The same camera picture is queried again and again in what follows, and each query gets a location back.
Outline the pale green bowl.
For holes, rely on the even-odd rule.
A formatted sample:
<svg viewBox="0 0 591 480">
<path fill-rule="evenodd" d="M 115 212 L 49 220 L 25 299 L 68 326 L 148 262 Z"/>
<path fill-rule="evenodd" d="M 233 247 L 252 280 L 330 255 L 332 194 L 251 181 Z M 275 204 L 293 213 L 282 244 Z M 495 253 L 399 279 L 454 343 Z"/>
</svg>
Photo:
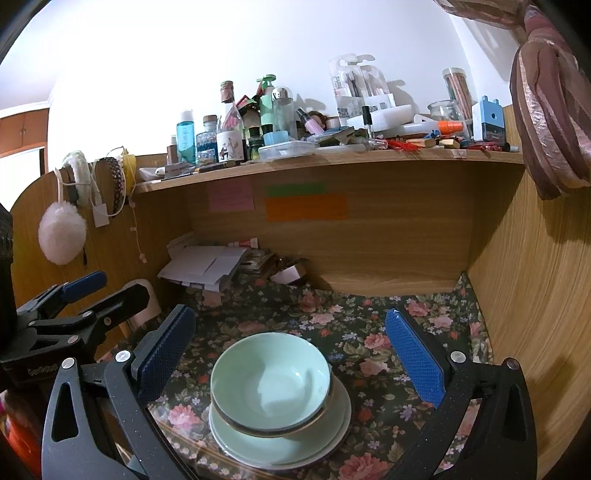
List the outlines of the pale green bowl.
<svg viewBox="0 0 591 480">
<path fill-rule="evenodd" d="M 237 431 L 279 437 L 324 415 L 332 395 L 332 367 L 301 337 L 266 332 L 228 347 L 211 371 L 211 403 Z"/>
</svg>

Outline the pale green plate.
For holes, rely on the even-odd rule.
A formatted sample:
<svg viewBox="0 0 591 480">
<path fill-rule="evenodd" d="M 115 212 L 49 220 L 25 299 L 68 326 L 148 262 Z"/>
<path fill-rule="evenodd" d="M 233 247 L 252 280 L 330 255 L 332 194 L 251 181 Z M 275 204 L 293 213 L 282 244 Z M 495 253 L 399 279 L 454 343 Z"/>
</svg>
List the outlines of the pale green plate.
<svg viewBox="0 0 591 480">
<path fill-rule="evenodd" d="M 284 471 L 308 466 L 329 455 L 349 432 L 353 408 L 342 381 L 334 380 L 334 395 L 322 418 L 300 432 L 276 438 L 240 433 L 209 408 L 211 435 L 222 452 L 246 466 Z"/>
</svg>

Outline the beige water jug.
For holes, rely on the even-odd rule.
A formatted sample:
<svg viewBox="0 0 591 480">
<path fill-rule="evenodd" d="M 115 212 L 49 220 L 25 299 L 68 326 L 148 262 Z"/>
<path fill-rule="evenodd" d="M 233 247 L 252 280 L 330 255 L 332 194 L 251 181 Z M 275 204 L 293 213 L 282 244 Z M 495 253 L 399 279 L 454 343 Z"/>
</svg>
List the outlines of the beige water jug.
<svg viewBox="0 0 591 480">
<path fill-rule="evenodd" d="M 139 304 L 143 306 L 142 310 L 136 311 L 119 326 L 123 336 L 130 338 L 133 333 L 145 327 L 149 321 L 156 319 L 161 314 L 161 307 L 155 290 L 147 279 L 131 280 L 124 287 L 132 287 L 133 292 L 139 294 Z"/>
</svg>

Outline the white fluffy pom-pom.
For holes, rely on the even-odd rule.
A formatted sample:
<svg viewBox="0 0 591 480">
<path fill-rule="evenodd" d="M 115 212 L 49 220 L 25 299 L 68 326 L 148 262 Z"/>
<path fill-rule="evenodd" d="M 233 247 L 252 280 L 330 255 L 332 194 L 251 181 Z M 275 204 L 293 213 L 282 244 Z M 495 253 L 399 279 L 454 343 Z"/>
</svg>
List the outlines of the white fluffy pom-pom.
<svg viewBox="0 0 591 480">
<path fill-rule="evenodd" d="M 45 258 L 59 266 L 74 260 L 86 241 L 86 221 L 69 202 L 53 202 L 38 226 L 38 243 Z"/>
</svg>

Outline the dark floral tablecloth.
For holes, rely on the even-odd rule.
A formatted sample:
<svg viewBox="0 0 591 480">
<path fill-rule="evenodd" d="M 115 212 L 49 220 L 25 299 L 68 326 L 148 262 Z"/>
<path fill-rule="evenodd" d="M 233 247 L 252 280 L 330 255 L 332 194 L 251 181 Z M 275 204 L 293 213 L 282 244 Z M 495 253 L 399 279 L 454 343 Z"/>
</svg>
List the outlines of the dark floral tablecloth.
<svg viewBox="0 0 591 480">
<path fill-rule="evenodd" d="M 145 414 L 193 479 L 384 479 L 457 362 L 493 360 L 473 285 L 363 297 L 238 276 L 183 289 L 184 317 Z"/>
</svg>

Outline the white paper stack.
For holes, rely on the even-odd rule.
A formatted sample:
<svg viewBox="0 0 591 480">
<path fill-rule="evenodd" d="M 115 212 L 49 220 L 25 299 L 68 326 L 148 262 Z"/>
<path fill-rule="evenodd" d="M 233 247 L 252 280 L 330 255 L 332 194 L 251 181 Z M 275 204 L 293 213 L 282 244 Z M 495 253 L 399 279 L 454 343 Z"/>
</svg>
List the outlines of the white paper stack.
<svg viewBox="0 0 591 480">
<path fill-rule="evenodd" d="M 157 277 L 184 287 L 221 293 L 228 289 L 249 247 L 200 246 L 193 233 L 166 245 L 170 261 Z"/>
</svg>

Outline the white fluffy headband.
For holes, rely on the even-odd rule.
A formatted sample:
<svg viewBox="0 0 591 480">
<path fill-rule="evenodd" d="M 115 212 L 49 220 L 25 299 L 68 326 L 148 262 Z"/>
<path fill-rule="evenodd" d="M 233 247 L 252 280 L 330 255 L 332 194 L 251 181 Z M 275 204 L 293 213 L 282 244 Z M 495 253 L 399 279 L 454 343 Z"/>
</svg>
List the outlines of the white fluffy headband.
<svg viewBox="0 0 591 480">
<path fill-rule="evenodd" d="M 73 173 L 73 185 L 78 195 L 78 204 L 84 208 L 91 206 L 91 174 L 88 162 L 81 151 L 74 151 L 65 156 L 62 162 L 64 168 L 70 168 Z"/>
</svg>

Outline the pink sticky note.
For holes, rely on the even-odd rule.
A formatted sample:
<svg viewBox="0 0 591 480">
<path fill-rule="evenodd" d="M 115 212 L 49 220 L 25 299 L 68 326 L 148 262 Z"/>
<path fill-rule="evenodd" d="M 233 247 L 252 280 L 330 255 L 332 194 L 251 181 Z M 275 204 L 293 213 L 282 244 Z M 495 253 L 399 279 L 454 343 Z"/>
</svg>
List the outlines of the pink sticky note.
<svg viewBox="0 0 591 480">
<path fill-rule="evenodd" d="M 252 184 L 249 179 L 219 180 L 207 185 L 208 207 L 211 212 L 242 212 L 254 209 Z"/>
</svg>

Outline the blue liquid bottle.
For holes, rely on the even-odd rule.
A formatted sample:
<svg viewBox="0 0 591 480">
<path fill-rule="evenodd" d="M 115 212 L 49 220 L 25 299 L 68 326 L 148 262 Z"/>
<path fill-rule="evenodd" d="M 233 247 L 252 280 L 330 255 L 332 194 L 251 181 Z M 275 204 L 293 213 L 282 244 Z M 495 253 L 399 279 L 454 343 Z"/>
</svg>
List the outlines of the blue liquid bottle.
<svg viewBox="0 0 591 480">
<path fill-rule="evenodd" d="M 190 164 L 197 162 L 195 132 L 191 111 L 184 111 L 176 124 L 176 144 L 179 160 Z"/>
</svg>

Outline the orange sticky note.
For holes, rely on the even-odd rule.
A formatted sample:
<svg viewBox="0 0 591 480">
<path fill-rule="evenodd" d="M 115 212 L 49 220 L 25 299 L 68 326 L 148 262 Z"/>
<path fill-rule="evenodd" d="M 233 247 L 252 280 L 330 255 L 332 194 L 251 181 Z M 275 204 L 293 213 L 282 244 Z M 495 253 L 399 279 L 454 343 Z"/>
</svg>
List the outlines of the orange sticky note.
<svg viewBox="0 0 591 480">
<path fill-rule="evenodd" d="M 267 222 L 335 221 L 349 216 L 344 194 L 270 197 L 264 199 Z"/>
</svg>

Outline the green sticky note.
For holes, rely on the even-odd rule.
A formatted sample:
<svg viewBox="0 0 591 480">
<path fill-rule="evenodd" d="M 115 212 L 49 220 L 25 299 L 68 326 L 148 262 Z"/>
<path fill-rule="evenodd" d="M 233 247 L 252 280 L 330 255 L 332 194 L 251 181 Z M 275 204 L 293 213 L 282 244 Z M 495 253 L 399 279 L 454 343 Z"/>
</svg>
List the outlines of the green sticky note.
<svg viewBox="0 0 591 480">
<path fill-rule="evenodd" d="M 321 182 L 274 184 L 266 187 L 268 198 L 322 195 L 327 187 Z"/>
</svg>

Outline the wooden shelf board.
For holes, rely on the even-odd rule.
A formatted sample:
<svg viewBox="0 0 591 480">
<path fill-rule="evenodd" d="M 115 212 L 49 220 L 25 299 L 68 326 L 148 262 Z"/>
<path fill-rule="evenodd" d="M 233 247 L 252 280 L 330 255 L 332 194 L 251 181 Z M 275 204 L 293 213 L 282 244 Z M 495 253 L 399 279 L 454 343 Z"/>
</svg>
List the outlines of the wooden shelf board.
<svg viewBox="0 0 591 480">
<path fill-rule="evenodd" d="M 191 175 L 176 177 L 171 180 L 157 180 L 138 184 L 135 194 L 143 194 L 166 190 L 175 187 L 183 187 L 198 183 L 207 183 L 217 180 L 245 177 L 276 172 L 295 171 L 307 168 L 320 168 L 342 165 L 372 165 L 377 163 L 401 163 L 401 162 L 485 162 L 493 164 L 507 164 L 524 166 L 523 156 L 520 153 L 491 152 L 466 149 L 420 149 L 416 152 L 377 150 L 369 152 L 345 152 L 328 155 L 307 155 L 294 158 L 277 159 L 270 162 L 247 163 L 242 166 L 221 168 L 205 173 L 193 173 Z"/>
</svg>

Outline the green spray bottle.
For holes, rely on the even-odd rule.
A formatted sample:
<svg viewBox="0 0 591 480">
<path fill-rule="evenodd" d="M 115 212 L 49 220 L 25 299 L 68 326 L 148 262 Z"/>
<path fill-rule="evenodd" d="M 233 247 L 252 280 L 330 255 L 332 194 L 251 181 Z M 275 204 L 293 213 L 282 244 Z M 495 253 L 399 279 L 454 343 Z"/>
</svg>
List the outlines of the green spray bottle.
<svg viewBox="0 0 591 480">
<path fill-rule="evenodd" d="M 259 87 L 256 91 L 256 98 L 259 102 L 259 120 L 263 134 L 273 132 L 273 81 L 276 81 L 276 75 L 264 75 L 259 79 Z"/>
</svg>

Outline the clear pencil jar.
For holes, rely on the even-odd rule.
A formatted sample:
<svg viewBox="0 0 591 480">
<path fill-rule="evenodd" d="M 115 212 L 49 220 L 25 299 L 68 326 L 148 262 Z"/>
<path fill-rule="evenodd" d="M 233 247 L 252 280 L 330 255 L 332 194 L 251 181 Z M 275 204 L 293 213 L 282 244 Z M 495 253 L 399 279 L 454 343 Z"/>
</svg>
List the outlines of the clear pencil jar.
<svg viewBox="0 0 591 480">
<path fill-rule="evenodd" d="M 473 100 L 469 89 L 467 75 L 461 68 L 446 68 L 442 72 L 451 100 L 457 102 L 465 119 L 471 119 Z"/>
</svg>

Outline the pink striped curtain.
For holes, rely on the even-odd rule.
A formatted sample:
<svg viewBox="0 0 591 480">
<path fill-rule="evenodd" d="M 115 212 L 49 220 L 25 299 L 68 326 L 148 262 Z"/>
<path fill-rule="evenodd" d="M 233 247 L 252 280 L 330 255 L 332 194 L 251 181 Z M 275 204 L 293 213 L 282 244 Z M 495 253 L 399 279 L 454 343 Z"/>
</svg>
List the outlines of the pink striped curtain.
<svg viewBox="0 0 591 480">
<path fill-rule="evenodd" d="M 525 31 L 510 91 L 526 169 L 543 200 L 589 187 L 590 81 L 554 23 L 532 1 L 439 6 L 455 16 Z"/>
</svg>

